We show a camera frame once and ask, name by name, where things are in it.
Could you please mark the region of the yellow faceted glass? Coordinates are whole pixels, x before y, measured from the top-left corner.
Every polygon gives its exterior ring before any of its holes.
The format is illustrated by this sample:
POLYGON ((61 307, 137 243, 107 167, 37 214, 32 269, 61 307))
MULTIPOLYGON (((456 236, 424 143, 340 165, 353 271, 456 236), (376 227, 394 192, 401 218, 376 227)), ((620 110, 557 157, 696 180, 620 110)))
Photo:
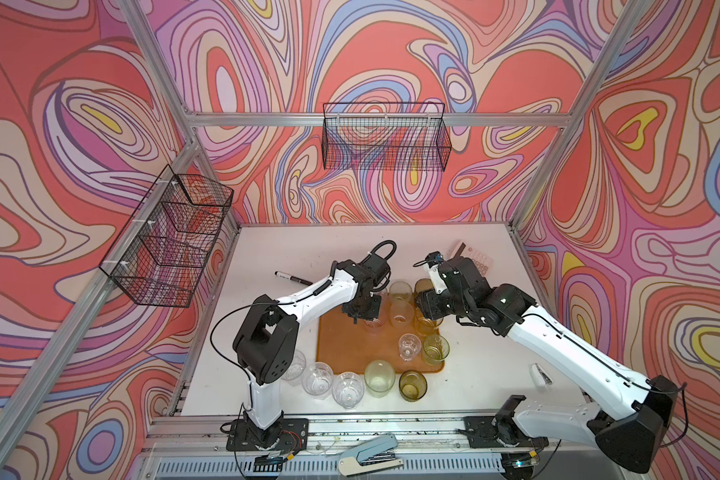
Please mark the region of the yellow faceted glass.
POLYGON ((425 338, 430 335, 438 334, 442 322, 442 319, 432 320, 426 317, 418 316, 413 320, 413 327, 418 336, 425 338))

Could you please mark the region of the pink ribbed glass top row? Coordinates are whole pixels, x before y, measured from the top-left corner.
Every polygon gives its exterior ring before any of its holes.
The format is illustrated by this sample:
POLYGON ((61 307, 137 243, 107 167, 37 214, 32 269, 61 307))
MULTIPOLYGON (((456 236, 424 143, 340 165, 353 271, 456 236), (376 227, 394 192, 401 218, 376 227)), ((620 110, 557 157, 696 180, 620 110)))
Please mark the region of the pink ribbed glass top row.
POLYGON ((380 318, 363 321, 363 326, 364 326, 365 331, 371 335, 380 334, 381 332, 384 331, 384 328, 386 327, 386 325, 387 325, 387 321, 380 319, 380 318))

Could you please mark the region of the pink textured glass front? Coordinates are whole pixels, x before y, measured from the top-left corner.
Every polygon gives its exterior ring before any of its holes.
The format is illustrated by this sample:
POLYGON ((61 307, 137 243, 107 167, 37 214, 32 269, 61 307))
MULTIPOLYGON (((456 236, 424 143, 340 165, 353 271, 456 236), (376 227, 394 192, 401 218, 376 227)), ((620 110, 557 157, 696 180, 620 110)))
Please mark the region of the pink textured glass front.
POLYGON ((389 306, 389 321, 397 329, 407 328, 415 315, 414 307, 408 302, 394 298, 389 306))

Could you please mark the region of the pale green textured glass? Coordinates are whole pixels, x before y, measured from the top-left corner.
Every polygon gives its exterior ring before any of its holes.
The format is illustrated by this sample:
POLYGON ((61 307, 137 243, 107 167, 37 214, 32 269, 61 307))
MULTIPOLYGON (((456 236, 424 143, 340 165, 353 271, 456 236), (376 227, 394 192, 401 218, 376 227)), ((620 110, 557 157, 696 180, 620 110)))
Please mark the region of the pale green textured glass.
POLYGON ((392 300, 411 302, 413 297, 413 289, 408 282, 403 280, 396 280, 389 285, 388 296, 392 300))

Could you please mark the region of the bright green faceted glass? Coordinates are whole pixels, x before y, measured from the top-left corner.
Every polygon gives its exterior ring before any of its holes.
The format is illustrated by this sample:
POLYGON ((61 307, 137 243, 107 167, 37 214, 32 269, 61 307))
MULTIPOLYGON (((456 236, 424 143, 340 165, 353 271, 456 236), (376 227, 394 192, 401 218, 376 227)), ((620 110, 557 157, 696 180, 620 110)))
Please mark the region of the bright green faceted glass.
POLYGON ((439 334, 432 334, 424 339, 421 358, 426 364, 441 366, 449 354, 450 344, 445 337, 439 334))

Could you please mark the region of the small clear glass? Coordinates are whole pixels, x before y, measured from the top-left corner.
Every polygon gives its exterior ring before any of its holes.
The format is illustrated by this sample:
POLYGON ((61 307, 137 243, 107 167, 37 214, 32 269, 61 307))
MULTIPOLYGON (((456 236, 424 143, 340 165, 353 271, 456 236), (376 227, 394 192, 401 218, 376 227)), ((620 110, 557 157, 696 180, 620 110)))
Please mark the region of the small clear glass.
POLYGON ((398 339, 398 351, 400 358, 405 362, 413 361, 422 348, 421 339, 412 333, 406 333, 398 339))

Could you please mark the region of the pale green glass front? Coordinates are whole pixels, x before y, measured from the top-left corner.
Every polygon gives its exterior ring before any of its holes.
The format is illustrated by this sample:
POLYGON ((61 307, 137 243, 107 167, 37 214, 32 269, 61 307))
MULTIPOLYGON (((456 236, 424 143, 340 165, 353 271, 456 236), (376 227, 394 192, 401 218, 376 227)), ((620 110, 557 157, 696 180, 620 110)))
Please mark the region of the pale green glass front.
POLYGON ((366 366, 363 377, 368 394, 376 398, 382 398, 395 385, 396 372, 389 362, 377 359, 366 366))

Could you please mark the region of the olive brown textured glass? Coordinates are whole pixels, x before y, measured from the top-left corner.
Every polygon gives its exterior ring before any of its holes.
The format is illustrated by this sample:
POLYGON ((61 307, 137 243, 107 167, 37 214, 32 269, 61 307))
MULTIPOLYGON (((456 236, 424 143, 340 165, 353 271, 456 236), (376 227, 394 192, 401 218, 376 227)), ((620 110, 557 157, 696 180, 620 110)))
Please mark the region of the olive brown textured glass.
POLYGON ((422 278, 415 283, 414 293, 418 295, 425 291, 432 290, 433 288, 434 285, 430 278, 422 278))

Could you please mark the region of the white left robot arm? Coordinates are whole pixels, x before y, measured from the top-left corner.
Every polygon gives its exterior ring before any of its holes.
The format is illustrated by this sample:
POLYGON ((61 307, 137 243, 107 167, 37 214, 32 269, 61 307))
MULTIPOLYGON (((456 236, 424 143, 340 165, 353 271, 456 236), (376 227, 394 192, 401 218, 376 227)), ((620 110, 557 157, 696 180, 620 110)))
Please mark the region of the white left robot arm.
POLYGON ((355 322, 376 319, 390 273, 387 260, 369 254, 360 262, 334 262, 327 277, 295 294, 256 298, 232 343, 250 375, 245 417, 256 429, 268 432, 283 416, 279 380, 293 362, 300 327, 336 307, 355 322))

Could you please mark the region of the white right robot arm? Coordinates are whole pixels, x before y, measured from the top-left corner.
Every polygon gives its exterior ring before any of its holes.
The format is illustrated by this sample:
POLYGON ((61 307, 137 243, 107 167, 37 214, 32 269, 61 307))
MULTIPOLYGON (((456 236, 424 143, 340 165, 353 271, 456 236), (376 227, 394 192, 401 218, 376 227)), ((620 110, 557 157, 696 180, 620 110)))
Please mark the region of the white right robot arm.
POLYGON ((514 446, 530 438, 557 438, 595 446, 631 472, 650 470, 677 401, 679 389, 671 380, 648 378, 619 364, 510 284, 429 289, 418 294, 415 303, 429 319, 467 319, 534 351, 591 399, 560 406, 513 395, 492 421, 499 442, 514 446))

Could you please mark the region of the olive glass front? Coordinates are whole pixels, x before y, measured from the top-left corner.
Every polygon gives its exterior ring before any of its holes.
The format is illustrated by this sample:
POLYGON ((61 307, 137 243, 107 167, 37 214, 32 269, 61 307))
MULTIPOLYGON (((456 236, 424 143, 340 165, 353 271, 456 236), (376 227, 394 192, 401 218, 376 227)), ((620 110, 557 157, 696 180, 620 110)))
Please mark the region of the olive glass front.
POLYGON ((408 402, 421 400, 428 391, 426 377, 419 371, 407 370, 400 375, 398 389, 401 397, 408 402))

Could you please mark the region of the clear glass front far left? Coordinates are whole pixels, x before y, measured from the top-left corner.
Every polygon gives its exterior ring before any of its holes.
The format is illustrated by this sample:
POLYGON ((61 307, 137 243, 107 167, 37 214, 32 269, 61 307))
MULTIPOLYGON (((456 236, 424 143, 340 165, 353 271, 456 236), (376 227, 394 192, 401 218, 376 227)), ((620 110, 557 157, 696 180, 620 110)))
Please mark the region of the clear glass front far left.
POLYGON ((301 350, 296 349, 293 360, 281 379, 291 385, 296 385, 301 381, 301 377, 304 374, 306 367, 306 356, 301 350))

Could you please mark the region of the black and white marker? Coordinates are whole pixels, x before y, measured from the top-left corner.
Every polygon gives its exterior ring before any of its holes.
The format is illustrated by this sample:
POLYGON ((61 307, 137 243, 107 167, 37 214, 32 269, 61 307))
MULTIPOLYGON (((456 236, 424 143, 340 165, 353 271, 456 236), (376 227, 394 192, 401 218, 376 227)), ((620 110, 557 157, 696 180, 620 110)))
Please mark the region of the black and white marker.
POLYGON ((294 283, 297 283, 297 284, 300 284, 300 285, 304 285, 304 286, 310 286, 310 285, 312 285, 312 284, 314 283, 314 282, 312 282, 312 281, 310 281, 310 280, 306 280, 306 279, 304 279, 304 278, 298 277, 298 276, 296 276, 296 275, 293 275, 293 274, 290 274, 290 273, 287 273, 287 272, 284 272, 284 271, 279 271, 279 270, 278 270, 278 271, 275 271, 274 274, 275 274, 275 276, 278 277, 278 278, 282 278, 282 279, 288 280, 288 281, 290 281, 290 282, 294 282, 294 283))

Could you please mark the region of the blue grey stapler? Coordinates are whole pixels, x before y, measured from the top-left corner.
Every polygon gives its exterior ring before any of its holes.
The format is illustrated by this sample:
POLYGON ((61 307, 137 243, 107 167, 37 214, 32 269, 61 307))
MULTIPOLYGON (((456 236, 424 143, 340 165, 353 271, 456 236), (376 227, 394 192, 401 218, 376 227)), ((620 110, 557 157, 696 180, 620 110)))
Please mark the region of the blue grey stapler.
POLYGON ((338 472, 352 477, 402 467, 404 461, 395 453, 397 446, 397 438, 392 434, 376 436, 341 453, 338 472))

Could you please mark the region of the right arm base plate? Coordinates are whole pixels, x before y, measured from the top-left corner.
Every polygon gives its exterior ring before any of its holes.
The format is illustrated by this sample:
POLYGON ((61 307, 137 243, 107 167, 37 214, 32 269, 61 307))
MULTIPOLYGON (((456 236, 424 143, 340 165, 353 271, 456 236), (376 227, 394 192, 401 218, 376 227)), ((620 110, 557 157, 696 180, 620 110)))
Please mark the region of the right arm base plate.
POLYGON ((549 446, 546 437, 529 437, 510 420, 496 420, 494 416, 467 416, 458 432, 473 449, 543 450, 549 446))

